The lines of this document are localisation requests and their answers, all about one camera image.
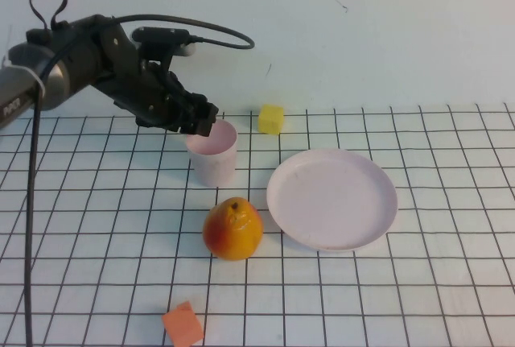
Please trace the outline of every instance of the pink plate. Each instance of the pink plate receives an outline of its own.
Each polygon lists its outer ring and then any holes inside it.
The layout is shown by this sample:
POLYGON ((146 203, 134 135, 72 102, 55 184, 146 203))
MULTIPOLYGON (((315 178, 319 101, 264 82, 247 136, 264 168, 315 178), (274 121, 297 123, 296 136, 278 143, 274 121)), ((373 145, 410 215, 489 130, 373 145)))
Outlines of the pink plate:
POLYGON ((270 214, 294 240, 319 250, 354 250, 386 233, 397 193, 374 162, 346 150, 292 156, 270 178, 270 214))

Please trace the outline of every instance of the pink cup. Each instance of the pink cup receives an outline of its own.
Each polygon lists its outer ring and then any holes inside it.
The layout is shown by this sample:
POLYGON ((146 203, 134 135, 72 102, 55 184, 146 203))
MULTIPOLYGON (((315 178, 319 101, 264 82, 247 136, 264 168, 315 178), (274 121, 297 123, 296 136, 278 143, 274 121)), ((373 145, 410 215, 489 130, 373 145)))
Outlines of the pink cup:
POLYGON ((231 123, 217 120, 207 138, 199 135, 186 137, 186 148, 199 182, 210 188, 218 188, 233 179, 237 136, 231 123))

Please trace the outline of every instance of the white grid surface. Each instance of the white grid surface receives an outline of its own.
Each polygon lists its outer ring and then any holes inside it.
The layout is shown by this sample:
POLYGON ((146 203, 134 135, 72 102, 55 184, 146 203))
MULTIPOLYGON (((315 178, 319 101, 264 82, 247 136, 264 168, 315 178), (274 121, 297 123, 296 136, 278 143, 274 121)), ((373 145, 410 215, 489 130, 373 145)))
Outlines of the white grid surface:
MULTIPOLYGON (((206 346, 515 345, 515 107, 306 111, 280 137, 259 134, 256 114, 224 116, 240 136, 236 178, 220 189, 196 181, 180 135, 127 117, 42 120, 36 345, 169 345, 161 315, 185 300, 206 346), (363 250, 299 246, 266 210, 281 161, 323 147, 371 158, 398 188, 393 227, 363 250), (200 234, 231 196, 265 220, 243 262, 213 258, 200 234)), ((0 133, 3 347, 24 345, 30 119, 0 133)))

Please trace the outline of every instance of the yellow sponge cube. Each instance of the yellow sponge cube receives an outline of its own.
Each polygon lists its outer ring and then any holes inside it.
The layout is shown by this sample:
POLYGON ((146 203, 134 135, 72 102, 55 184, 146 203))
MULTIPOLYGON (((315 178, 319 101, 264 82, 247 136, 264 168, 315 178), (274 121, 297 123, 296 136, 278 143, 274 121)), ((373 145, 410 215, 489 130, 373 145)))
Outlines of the yellow sponge cube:
POLYGON ((259 132, 279 135, 284 123, 284 109, 278 105, 265 104, 258 118, 259 132))

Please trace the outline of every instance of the black cable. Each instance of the black cable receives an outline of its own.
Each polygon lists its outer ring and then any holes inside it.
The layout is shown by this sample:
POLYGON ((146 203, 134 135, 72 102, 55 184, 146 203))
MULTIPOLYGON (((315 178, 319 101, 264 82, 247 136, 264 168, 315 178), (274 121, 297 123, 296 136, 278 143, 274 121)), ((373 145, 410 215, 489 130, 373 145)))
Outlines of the black cable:
POLYGON ((39 120, 43 89, 38 85, 34 100, 34 117, 32 118, 31 153, 29 154, 29 173, 27 185, 27 219, 25 224, 25 265, 23 267, 23 296, 25 298, 25 334, 27 347, 32 347, 32 300, 31 300, 31 262, 32 262, 32 228, 34 225, 34 189, 35 172, 38 158, 39 120))
MULTIPOLYGON (((127 15, 124 17, 118 17, 110 20, 108 23, 103 23, 86 30, 84 33, 78 35, 75 39, 72 39, 64 47, 62 47, 47 63, 44 70, 39 75, 39 78, 44 83, 52 69, 79 43, 91 37, 91 35, 103 31, 108 27, 118 25, 121 23, 132 23, 136 21, 161 21, 168 23, 182 23, 184 25, 191 25, 194 27, 202 27, 210 29, 212 31, 219 31, 226 35, 231 35, 238 39, 241 39, 247 43, 247 45, 240 45, 237 43, 225 43, 214 39, 205 39, 203 37, 192 36, 193 42, 197 43, 211 43, 226 48, 232 49, 252 49, 254 48, 254 41, 240 33, 227 27, 221 27, 214 23, 205 23, 203 21, 197 21, 195 19, 184 19, 182 17, 175 17, 171 15, 160 15, 160 14, 134 14, 127 15)), ((32 305, 31 305, 31 261, 32 261, 32 227, 34 225, 34 189, 35 189, 35 173, 37 167, 37 147, 39 137, 39 120, 41 119, 41 105, 43 102, 42 98, 43 89, 38 86, 37 93, 34 102, 34 117, 32 124, 32 137, 31 137, 31 152, 29 154, 29 173, 27 182, 27 226, 25 228, 25 265, 24 265, 24 280, 23 280, 23 294, 25 297, 25 335, 27 347, 33 347, 32 338, 32 305)))
POLYGON ((54 68, 54 66, 59 63, 77 44, 85 41, 88 37, 91 37, 92 34, 97 33, 99 31, 103 31, 108 27, 112 27, 114 25, 118 25, 121 23, 133 23, 137 21, 160 21, 165 23, 182 23, 184 25, 190 25, 193 27, 202 27, 204 29, 210 29, 212 31, 219 31, 220 33, 225 33, 226 35, 231 35, 236 37, 237 39, 241 39, 245 41, 246 45, 240 45, 237 43, 224 43, 222 41, 217 41, 215 39, 205 39, 203 37, 192 36, 194 42, 199 43, 211 43, 213 45, 219 45, 225 48, 232 49, 252 49, 256 45, 255 42, 240 33, 239 31, 234 31, 233 29, 229 29, 228 27, 221 27, 220 25, 216 25, 214 23, 205 23, 204 21, 198 21, 196 19, 184 19, 182 17, 175 17, 173 15, 162 15, 162 14, 133 14, 126 15, 123 17, 117 17, 109 21, 108 23, 102 23, 101 25, 96 25, 91 29, 86 30, 84 33, 78 35, 75 39, 67 43, 62 49, 60 49, 49 61, 46 65, 45 69, 41 72, 39 76, 41 81, 44 82, 48 76, 50 75, 50 71, 54 68))

